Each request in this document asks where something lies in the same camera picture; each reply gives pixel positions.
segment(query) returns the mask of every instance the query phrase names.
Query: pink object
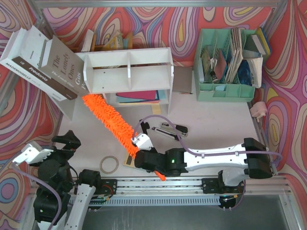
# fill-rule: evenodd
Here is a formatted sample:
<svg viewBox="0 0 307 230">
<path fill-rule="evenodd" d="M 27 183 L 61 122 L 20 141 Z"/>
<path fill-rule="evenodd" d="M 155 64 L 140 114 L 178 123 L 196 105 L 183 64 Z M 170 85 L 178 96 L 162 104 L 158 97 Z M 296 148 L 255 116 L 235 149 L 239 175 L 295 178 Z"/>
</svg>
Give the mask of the pink object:
<svg viewBox="0 0 307 230">
<path fill-rule="evenodd" d="M 251 116 L 256 117 L 257 121 L 259 122 L 259 119 L 266 115 L 268 109 L 265 102 L 257 102 L 249 111 Z"/>
<path fill-rule="evenodd" d="M 116 93 L 116 96 L 119 96 L 119 97 L 143 99 L 143 100 L 154 100 L 155 95 L 156 95 L 155 90 Z"/>
</svg>

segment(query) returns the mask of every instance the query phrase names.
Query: ring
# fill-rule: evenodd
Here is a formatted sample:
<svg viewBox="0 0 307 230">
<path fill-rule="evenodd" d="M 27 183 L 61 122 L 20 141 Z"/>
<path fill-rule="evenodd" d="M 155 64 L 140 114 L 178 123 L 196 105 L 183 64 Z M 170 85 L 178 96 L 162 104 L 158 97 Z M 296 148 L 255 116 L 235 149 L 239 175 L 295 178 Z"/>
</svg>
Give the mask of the ring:
<svg viewBox="0 0 307 230">
<path fill-rule="evenodd" d="M 116 167 L 115 169 L 113 169 L 112 171 L 110 172 L 106 172 L 105 170 L 103 170 L 102 168 L 102 163 L 105 161 L 105 159 L 108 159 L 108 158 L 113 158 L 115 161 L 116 161 Z M 116 157 L 113 157 L 113 156 L 107 156 L 107 157 L 104 157 L 101 161 L 100 161 L 100 170 L 105 173 L 105 174 L 112 174 L 113 172 L 115 172 L 117 169 L 118 169 L 118 166 L 119 166 L 119 162 L 117 160 Z"/>
</svg>

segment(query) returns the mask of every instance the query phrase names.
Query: red wire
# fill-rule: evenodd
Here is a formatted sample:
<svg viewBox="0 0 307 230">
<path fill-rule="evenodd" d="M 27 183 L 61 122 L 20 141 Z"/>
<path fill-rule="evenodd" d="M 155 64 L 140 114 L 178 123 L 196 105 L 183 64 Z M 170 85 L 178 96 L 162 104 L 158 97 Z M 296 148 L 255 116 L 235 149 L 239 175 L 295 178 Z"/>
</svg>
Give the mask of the red wire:
<svg viewBox="0 0 307 230">
<path fill-rule="evenodd" d="M 113 194 L 113 189 L 109 186 L 109 185 L 103 185 L 103 187 L 107 187 L 107 188 L 109 188 L 110 189 L 110 191 L 111 191 L 111 194 Z"/>
</svg>

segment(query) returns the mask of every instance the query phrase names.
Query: pink paper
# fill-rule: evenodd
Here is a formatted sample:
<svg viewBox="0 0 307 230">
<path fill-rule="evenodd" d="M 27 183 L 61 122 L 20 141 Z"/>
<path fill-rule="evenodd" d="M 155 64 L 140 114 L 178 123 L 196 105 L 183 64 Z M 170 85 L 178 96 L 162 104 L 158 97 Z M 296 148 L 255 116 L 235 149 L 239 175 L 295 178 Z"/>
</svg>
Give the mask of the pink paper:
<svg viewBox="0 0 307 230">
<path fill-rule="evenodd" d="M 134 98 L 134 99 L 143 99 L 143 100 L 154 100 L 156 91 L 136 91 L 136 92 L 118 92 L 116 93 L 119 97 Z"/>
</svg>

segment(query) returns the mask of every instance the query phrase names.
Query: teal desk organizer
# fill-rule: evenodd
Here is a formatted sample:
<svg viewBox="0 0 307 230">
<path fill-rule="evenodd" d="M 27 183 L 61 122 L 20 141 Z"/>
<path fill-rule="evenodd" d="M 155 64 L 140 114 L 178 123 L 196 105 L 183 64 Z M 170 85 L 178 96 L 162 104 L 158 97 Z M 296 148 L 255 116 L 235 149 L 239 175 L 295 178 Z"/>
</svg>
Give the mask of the teal desk organizer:
<svg viewBox="0 0 307 230">
<path fill-rule="evenodd" d="M 242 30 L 242 47 L 244 47 L 247 35 L 254 34 L 254 30 Z M 232 83 L 226 83 L 221 79 L 220 83 L 200 83 L 198 76 L 199 58 L 206 46 L 212 46 L 210 56 L 218 55 L 218 50 L 222 49 L 225 56 L 230 50 L 231 29 L 202 29 L 197 43 L 196 54 L 194 58 L 194 78 L 196 95 L 198 101 L 204 102 L 250 102 L 254 98 L 255 87 L 240 84 L 236 75 Z M 224 91 L 216 91 L 217 86 L 224 85 Z"/>
</svg>

